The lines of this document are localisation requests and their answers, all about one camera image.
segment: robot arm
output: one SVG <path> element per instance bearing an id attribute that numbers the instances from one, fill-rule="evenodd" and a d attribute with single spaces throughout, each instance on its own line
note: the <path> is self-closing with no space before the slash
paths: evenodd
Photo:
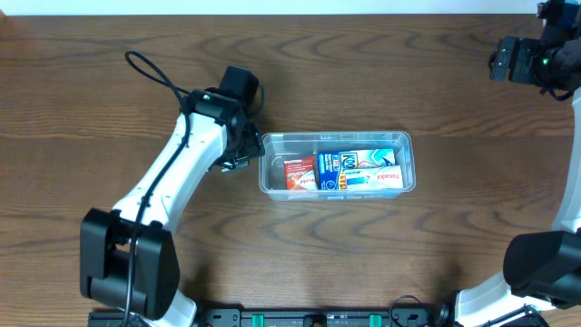
<path id="1" fill-rule="evenodd" d="M 124 220 L 134 222 L 145 191 L 162 167 L 175 152 L 185 133 L 185 116 L 180 115 L 172 137 L 142 180 L 114 207 Z M 174 234 L 183 209 L 193 195 L 203 175 L 226 149 L 227 133 L 224 125 L 202 114 L 190 114 L 192 132 L 188 146 L 164 175 L 153 191 L 151 207 L 144 212 L 142 224 L 162 224 L 164 230 Z"/>
<path id="2" fill-rule="evenodd" d="M 566 180 L 563 202 L 553 221 L 553 231 L 577 233 L 581 228 L 581 88 L 573 94 L 575 112 L 575 135 L 571 164 Z"/>
<path id="3" fill-rule="evenodd" d="M 575 134 L 565 195 L 553 232 L 517 236 L 504 267 L 479 286 L 461 291 L 454 321 L 468 326 L 502 326 L 536 311 L 567 309 L 581 302 L 581 41 L 579 5 L 548 1 L 540 40 L 504 37 L 491 58 L 491 79 L 542 87 L 558 101 L 573 95 Z M 557 96 L 555 89 L 565 95 Z"/>
<path id="4" fill-rule="evenodd" d="M 130 305 L 130 311 L 137 313 L 134 317 L 150 326 L 192 325 L 196 305 L 177 290 L 180 269 L 172 236 L 185 205 L 213 165 L 230 171 L 264 155 L 261 134 L 249 121 L 258 87 L 249 71 L 228 67 L 220 87 L 188 94 L 182 103 L 188 113 L 180 114 L 169 142 L 142 180 L 111 212 L 89 211 L 81 225 L 83 296 L 121 309 Z M 186 138 L 187 120 L 191 128 Z M 136 234 L 134 278 L 129 282 L 132 256 L 118 245 Z M 126 291 L 128 285 L 131 293 Z"/>

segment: green clamp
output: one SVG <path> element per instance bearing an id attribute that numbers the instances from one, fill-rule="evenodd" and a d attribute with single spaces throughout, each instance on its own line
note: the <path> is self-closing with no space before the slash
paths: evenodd
<path id="1" fill-rule="evenodd" d="M 252 315 L 252 327 L 264 327 L 264 316 L 261 314 Z"/>
<path id="2" fill-rule="evenodd" d="M 369 327 L 381 327 L 381 316 L 378 314 L 370 314 Z"/>

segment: wood grain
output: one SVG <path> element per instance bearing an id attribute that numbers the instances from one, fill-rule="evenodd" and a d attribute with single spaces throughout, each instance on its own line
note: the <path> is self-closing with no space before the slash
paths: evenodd
<path id="1" fill-rule="evenodd" d="M 436 302 L 501 269 L 563 195 L 570 104 L 488 80 L 503 35 L 532 15 L 11 17 L 0 32 L 0 325 L 80 326 L 79 225 L 133 187 L 174 126 L 171 93 L 123 60 L 137 49 L 185 88 L 228 64 L 266 86 L 261 129 L 404 130 L 418 186 L 393 201 L 275 203 L 256 163 L 212 171 L 175 241 L 182 289 L 247 307 Z M 547 314 L 577 326 L 578 309 Z"/>

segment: transparent container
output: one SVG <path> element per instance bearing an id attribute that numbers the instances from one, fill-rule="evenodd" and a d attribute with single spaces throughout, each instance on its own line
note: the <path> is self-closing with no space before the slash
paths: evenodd
<path id="1" fill-rule="evenodd" d="M 405 132 L 270 133 L 262 137 L 266 153 L 259 158 L 259 186 L 275 201 L 393 199 L 416 187 L 411 138 Z M 393 149 L 401 166 L 403 188 L 382 190 L 287 190 L 284 161 L 326 151 Z"/>

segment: red box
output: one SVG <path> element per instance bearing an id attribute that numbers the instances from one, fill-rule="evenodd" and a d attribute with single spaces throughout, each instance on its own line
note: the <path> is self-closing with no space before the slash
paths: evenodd
<path id="1" fill-rule="evenodd" d="M 284 162 L 287 190 L 317 190 L 315 181 L 315 157 Z"/>

